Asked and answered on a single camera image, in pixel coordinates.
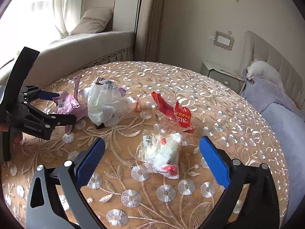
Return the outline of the person left hand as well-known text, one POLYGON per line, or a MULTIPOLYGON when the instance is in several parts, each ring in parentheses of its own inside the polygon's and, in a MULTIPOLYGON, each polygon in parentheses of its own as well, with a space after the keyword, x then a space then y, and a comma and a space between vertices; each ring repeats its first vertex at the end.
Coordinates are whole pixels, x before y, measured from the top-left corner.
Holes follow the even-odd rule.
MULTIPOLYGON (((0 123, 0 131, 1 132, 8 132, 9 127, 6 123, 0 123)), ((23 134, 20 131, 17 131, 14 134, 14 146, 18 146, 20 144, 20 142, 23 139, 23 134)))

